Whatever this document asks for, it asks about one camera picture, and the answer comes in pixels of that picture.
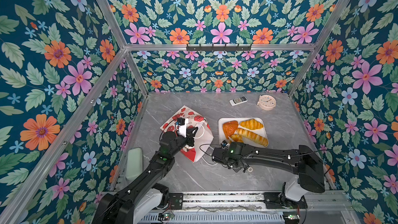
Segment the yellow ring fake bread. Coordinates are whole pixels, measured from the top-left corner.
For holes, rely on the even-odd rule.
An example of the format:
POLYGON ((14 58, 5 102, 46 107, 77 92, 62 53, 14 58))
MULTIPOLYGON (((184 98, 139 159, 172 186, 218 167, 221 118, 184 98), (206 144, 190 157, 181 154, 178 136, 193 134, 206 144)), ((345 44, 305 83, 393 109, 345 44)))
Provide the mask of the yellow ring fake bread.
POLYGON ((243 143, 243 137, 239 134, 232 134, 229 139, 233 142, 243 143))

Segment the orange-brown fake pastry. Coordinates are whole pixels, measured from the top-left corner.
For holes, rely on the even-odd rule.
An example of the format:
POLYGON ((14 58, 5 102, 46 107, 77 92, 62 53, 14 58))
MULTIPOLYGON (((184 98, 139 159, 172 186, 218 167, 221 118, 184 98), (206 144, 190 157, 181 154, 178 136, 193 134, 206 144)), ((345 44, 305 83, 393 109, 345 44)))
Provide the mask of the orange-brown fake pastry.
POLYGON ((224 133, 226 139, 231 139, 231 136, 234 135, 238 126, 239 126, 239 124, 236 120, 225 122, 222 125, 222 130, 223 130, 223 133, 224 133))

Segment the long twisted fake bread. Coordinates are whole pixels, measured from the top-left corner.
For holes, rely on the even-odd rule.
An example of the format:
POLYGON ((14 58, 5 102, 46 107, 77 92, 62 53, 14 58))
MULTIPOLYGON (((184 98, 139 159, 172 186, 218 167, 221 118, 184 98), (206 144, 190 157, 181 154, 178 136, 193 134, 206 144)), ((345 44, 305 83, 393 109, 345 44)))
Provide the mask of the long twisted fake bread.
POLYGON ((238 128, 237 134, 263 147, 268 146, 268 139, 246 129, 238 128))

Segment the white and red paper bag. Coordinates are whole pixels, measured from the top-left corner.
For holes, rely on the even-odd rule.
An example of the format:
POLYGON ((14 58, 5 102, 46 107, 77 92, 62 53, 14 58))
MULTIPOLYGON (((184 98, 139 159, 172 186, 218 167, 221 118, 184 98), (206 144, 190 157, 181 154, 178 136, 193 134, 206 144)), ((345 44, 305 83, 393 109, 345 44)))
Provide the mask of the white and red paper bag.
POLYGON ((177 119, 184 118, 186 129, 198 127, 195 135, 194 145, 186 145, 182 150, 189 160, 193 163, 198 162, 209 148, 214 138, 209 124, 204 116, 194 111, 193 109, 183 106, 171 118, 169 118, 161 127, 162 131, 176 131, 179 130, 177 126, 177 119))

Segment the yellow fake croissant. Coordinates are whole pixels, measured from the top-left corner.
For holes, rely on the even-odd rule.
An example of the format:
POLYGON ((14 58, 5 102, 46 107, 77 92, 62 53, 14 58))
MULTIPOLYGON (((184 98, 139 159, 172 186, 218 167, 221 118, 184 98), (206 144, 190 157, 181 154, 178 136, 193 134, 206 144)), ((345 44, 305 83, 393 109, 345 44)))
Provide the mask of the yellow fake croissant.
POLYGON ((244 121, 240 122, 239 125, 242 128, 246 128, 246 129, 249 129, 249 130, 259 130, 259 129, 262 129, 264 127, 264 125, 260 121, 257 121, 254 118, 248 119, 248 120, 244 120, 244 121))

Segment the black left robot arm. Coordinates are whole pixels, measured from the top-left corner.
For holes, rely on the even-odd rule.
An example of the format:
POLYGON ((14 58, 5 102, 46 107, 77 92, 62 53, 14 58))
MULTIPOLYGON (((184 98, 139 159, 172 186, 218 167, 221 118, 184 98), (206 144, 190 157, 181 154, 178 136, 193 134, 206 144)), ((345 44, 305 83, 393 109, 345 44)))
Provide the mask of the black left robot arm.
POLYGON ((194 146, 198 127, 189 128, 185 135, 173 131, 161 135, 160 148, 148 167, 129 185, 115 194, 106 194, 98 204, 93 224, 136 224, 152 209, 161 205, 163 191, 158 184, 171 170, 175 155, 185 146, 194 146))

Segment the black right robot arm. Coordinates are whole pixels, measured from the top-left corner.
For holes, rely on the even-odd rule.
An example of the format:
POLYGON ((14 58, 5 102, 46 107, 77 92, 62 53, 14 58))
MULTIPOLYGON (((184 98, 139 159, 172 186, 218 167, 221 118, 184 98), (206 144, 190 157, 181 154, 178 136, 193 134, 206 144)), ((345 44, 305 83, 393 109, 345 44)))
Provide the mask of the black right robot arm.
POLYGON ((252 166, 264 166, 293 174, 290 181, 283 183, 282 191, 275 200, 264 198, 266 203, 291 208, 309 192, 325 192, 322 159, 318 151, 306 145, 300 145, 298 149, 280 150, 233 142, 227 148, 215 148, 211 158, 235 172, 245 172, 252 166))

